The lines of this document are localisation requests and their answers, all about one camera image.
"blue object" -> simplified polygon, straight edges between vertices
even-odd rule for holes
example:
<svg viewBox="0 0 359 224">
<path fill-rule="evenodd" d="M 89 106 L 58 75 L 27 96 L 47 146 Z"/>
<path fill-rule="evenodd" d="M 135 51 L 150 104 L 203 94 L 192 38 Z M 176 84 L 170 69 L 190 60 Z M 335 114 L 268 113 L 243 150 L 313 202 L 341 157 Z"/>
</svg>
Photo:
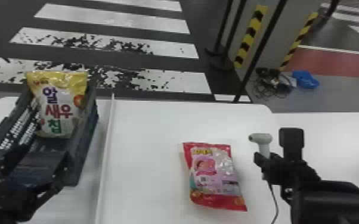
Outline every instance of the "blue object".
<svg viewBox="0 0 359 224">
<path fill-rule="evenodd" d="M 320 82 L 315 80 L 308 71 L 293 71 L 292 77 L 296 79 L 299 87 L 304 89 L 315 89 Z"/>
</svg>

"yellow snack bag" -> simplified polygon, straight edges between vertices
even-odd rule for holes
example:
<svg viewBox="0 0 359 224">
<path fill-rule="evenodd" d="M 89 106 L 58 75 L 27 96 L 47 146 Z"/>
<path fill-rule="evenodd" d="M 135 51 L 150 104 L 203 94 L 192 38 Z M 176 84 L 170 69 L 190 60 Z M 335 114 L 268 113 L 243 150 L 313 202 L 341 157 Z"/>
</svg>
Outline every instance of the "yellow snack bag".
<svg viewBox="0 0 359 224">
<path fill-rule="evenodd" d="M 78 122 L 88 74 L 31 71 L 25 76 L 40 105 L 41 130 L 37 134 L 49 138 L 69 138 Z"/>
</svg>

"yellow and black striped pole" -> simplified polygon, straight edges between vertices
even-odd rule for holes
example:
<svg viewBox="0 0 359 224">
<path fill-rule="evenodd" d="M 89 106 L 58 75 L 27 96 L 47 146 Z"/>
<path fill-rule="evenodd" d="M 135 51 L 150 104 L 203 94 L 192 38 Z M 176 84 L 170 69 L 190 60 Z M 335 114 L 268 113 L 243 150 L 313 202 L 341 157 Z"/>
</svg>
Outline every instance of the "yellow and black striped pole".
<svg viewBox="0 0 359 224">
<path fill-rule="evenodd" d="M 304 39 L 304 37 L 306 36 L 306 34 L 308 33 L 310 27 L 312 26 L 312 24 L 313 24 L 314 20 L 317 18 L 317 16 L 318 16 L 318 13 L 312 13 L 309 16 L 309 19 L 308 19 L 306 25 L 301 30 L 298 37 L 296 38 L 296 40 L 292 44 L 291 49 L 289 50 L 287 56 L 285 56 L 285 59 L 284 59 L 283 63 L 281 64 L 280 68 L 279 68 L 280 71 L 284 71 L 285 67 L 287 67 L 289 61 L 291 60 L 291 58 L 293 56 L 293 54 L 295 53 L 298 46 L 301 44 L 301 42 Z"/>
<path fill-rule="evenodd" d="M 247 54 L 250 48 L 255 41 L 256 34 L 259 32 L 264 16 L 267 14 L 268 7 L 263 5 L 258 5 L 253 14 L 252 20 L 250 21 L 249 28 L 245 33 L 245 36 L 242 39 L 241 47 L 238 50 L 237 57 L 234 61 L 235 68 L 242 68 L 242 64 L 247 57 Z"/>
</svg>

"black pole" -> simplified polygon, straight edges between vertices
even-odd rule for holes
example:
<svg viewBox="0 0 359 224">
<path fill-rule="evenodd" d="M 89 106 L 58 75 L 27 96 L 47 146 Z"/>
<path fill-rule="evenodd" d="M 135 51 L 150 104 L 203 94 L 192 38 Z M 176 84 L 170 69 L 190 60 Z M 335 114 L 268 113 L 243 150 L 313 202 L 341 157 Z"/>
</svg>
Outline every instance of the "black pole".
<svg viewBox="0 0 359 224">
<path fill-rule="evenodd" d="M 270 23 L 267 26 L 267 30 L 263 35 L 262 41 L 260 41 L 258 49 L 256 50 L 256 53 L 253 56 L 252 62 L 250 62 L 249 68 L 247 69 L 245 77 L 242 80 L 241 87 L 240 87 L 237 95 L 235 96 L 233 103 L 239 102 L 242 92 L 246 88 L 246 84 L 249 81 L 249 78 L 252 75 L 253 71 L 255 70 L 255 67 L 260 59 L 260 56 L 262 55 L 263 50 L 266 47 L 266 44 L 271 36 L 271 33 L 273 32 L 273 30 L 277 24 L 277 21 L 280 18 L 280 15 L 283 12 L 286 4 L 287 4 L 287 0 L 280 0 L 280 2 L 278 3 L 277 8 L 273 14 L 273 17 L 271 18 Z"/>
<path fill-rule="evenodd" d="M 331 17 L 333 13 L 335 12 L 335 9 L 337 9 L 337 6 L 341 0 L 331 0 L 331 5 L 327 12 L 325 13 L 326 16 Z"/>
<path fill-rule="evenodd" d="M 230 11 L 231 11 L 233 2 L 234 2 L 234 0 L 227 1 L 227 7 L 224 12 L 224 18 L 222 19 L 220 30 L 218 31 L 217 40 L 216 40 L 216 43 L 214 44 L 213 51 L 210 51 L 207 48 L 205 49 L 206 53 L 208 53 L 210 55 L 220 55 L 218 53 L 218 48 L 220 47 L 220 44 L 221 44 L 221 39 L 224 34 L 225 25 L 227 24 L 228 16 L 230 15 Z"/>
<path fill-rule="evenodd" d="M 221 56 L 221 64 L 224 64 L 227 57 L 228 52 L 230 51 L 231 44 L 233 43 L 235 32 L 237 31 L 239 21 L 241 20 L 243 9 L 245 8 L 246 0 L 241 0 L 239 3 L 239 7 L 237 10 L 237 14 L 235 15 L 235 19 L 233 22 L 233 26 L 231 27 L 230 34 L 228 35 L 227 43 L 225 44 L 224 52 Z"/>
</svg>

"white table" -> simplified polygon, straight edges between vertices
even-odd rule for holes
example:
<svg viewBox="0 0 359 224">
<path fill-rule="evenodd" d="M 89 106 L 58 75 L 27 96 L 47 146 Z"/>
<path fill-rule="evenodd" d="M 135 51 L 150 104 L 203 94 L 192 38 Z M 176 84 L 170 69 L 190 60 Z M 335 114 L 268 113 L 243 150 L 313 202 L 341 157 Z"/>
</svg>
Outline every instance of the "white table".
<svg viewBox="0 0 359 224">
<path fill-rule="evenodd" d="M 96 224 L 270 223 L 274 204 L 253 163 L 253 132 L 305 129 L 304 158 L 323 179 L 359 186 L 359 113 L 272 114 L 261 105 L 115 101 L 104 156 Z M 230 143 L 247 213 L 215 210 L 189 200 L 188 171 L 180 143 Z M 280 204 L 277 223 L 290 223 Z"/>
<path fill-rule="evenodd" d="M 112 111 L 97 224 L 270 223 L 273 202 L 253 163 L 257 145 L 247 138 L 267 132 L 277 141 L 278 126 L 267 107 L 118 100 Z M 190 201 L 181 148 L 186 141 L 231 144 L 250 212 L 209 209 Z"/>
<path fill-rule="evenodd" d="M 14 108 L 17 97 L 0 99 L 0 121 Z M 79 185 L 64 188 L 34 215 L 29 224 L 94 223 L 100 186 L 101 155 L 109 123 L 110 100 L 97 100 L 99 122 L 96 126 Z"/>
</svg>

